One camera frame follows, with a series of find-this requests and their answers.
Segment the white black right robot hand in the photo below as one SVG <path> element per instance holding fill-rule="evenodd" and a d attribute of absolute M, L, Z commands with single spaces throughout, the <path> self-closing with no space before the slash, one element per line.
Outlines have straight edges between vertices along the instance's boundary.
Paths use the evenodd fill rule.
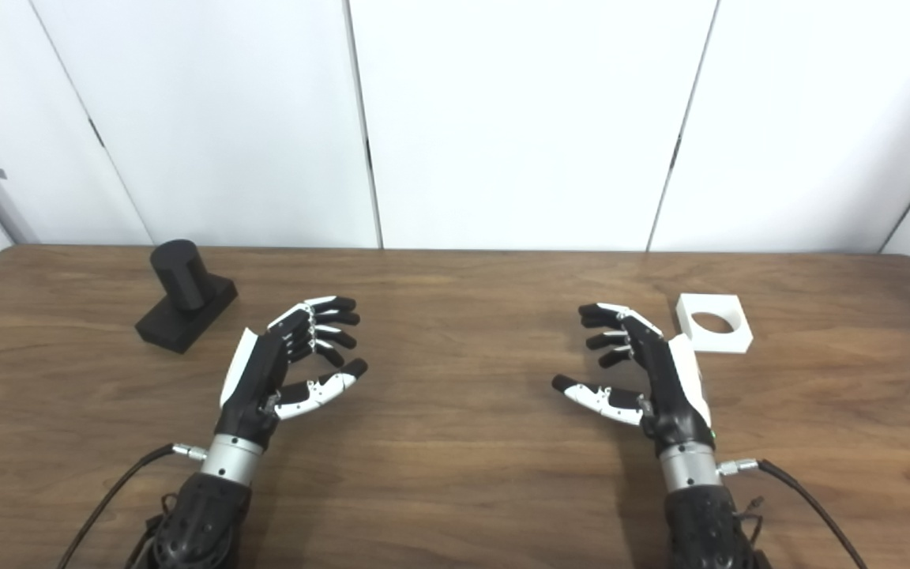
<path fill-rule="evenodd" d="M 578 308 L 581 324 L 602 332 L 586 339 L 597 360 L 607 370 L 634 361 L 645 371 L 649 393 L 579 382 L 556 375 L 551 385 L 559 393 L 600 416 L 635 425 L 655 443 L 657 453 L 687 444 L 716 449 L 710 410 L 701 385 L 696 354 L 686 335 L 668 340 L 632 307 L 589 303 Z"/>

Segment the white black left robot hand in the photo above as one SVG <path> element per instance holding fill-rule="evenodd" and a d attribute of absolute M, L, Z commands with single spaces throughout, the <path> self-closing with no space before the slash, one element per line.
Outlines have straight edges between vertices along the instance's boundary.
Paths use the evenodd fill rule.
<path fill-rule="evenodd" d="M 319 296 L 289 307 L 264 333 L 245 329 L 221 390 L 214 433 L 267 450 L 280 422 L 341 396 L 368 369 L 366 361 L 346 361 L 340 353 L 343 347 L 356 346 L 356 339 L 341 327 L 359 322 L 354 299 Z M 289 368 L 313 354 L 333 370 L 314 379 L 286 382 Z"/>

